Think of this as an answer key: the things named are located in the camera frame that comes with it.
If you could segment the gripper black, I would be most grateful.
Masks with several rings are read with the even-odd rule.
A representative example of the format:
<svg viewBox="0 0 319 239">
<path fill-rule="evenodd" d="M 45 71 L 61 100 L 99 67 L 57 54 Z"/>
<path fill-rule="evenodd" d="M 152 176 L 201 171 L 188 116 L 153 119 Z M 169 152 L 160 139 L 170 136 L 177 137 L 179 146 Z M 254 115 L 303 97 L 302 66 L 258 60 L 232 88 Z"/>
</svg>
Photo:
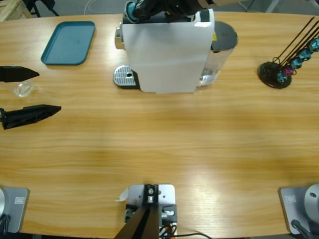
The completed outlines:
<svg viewBox="0 0 319 239">
<path fill-rule="evenodd" d="M 216 7 L 238 3 L 240 0 L 198 0 L 201 7 Z M 180 4 L 179 0 L 139 0 L 134 7 L 134 17 L 138 20 L 149 20 L 163 15 L 173 21 L 193 16 L 197 12 L 196 4 Z"/>
<path fill-rule="evenodd" d="M 0 81 L 5 83 L 23 82 L 38 77 L 39 73 L 21 66 L 1 66 Z M 4 130 L 37 123 L 59 112 L 61 106 L 35 105 L 20 110 L 5 111 L 0 108 L 0 122 Z"/>
</svg>

